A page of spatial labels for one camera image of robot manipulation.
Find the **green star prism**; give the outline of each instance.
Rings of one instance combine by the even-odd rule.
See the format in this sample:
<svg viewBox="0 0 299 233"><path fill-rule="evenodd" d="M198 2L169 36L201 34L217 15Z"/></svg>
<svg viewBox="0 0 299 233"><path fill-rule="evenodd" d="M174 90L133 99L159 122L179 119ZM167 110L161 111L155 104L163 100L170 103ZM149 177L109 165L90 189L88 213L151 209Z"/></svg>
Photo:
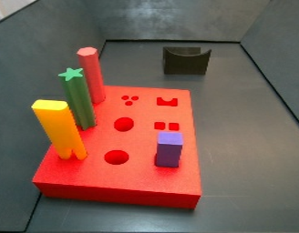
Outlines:
<svg viewBox="0 0 299 233"><path fill-rule="evenodd" d="M67 72L59 74L64 88L67 102L75 115L75 122L83 130L96 126L96 117L88 93L87 79L83 68L67 68Z"/></svg>

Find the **red foam block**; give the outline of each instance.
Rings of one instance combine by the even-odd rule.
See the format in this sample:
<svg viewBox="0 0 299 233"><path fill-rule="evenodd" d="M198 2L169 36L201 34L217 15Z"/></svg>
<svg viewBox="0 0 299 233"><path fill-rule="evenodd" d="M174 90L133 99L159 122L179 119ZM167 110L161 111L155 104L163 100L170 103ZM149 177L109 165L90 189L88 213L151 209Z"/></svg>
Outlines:
<svg viewBox="0 0 299 233"><path fill-rule="evenodd" d="M190 92L123 86L105 90L106 100L94 106L98 126L80 130L87 159L63 160L51 146L34 183L48 197L195 208L202 187ZM158 106L158 97L177 98L178 106ZM178 168L155 166L155 122L179 123Z"/></svg>

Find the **small circular hole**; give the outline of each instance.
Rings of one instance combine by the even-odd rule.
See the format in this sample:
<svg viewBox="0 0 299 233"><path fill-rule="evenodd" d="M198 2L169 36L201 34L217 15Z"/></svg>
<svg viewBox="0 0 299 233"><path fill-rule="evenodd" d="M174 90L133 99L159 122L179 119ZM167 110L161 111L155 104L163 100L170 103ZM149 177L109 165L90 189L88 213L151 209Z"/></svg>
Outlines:
<svg viewBox="0 0 299 233"><path fill-rule="evenodd" d="M131 106L133 104L134 104L133 101L127 101L127 102L126 102L126 105L127 105L127 106Z"/></svg>
<svg viewBox="0 0 299 233"><path fill-rule="evenodd" d="M121 132L130 131L134 128L134 120L129 117L122 117L115 121L115 129Z"/></svg>
<svg viewBox="0 0 299 233"><path fill-rule="evenodd" d="M105 155L105 160L114 165L125 164L130 160L130 155L123 150L111 150Z"/></svg>

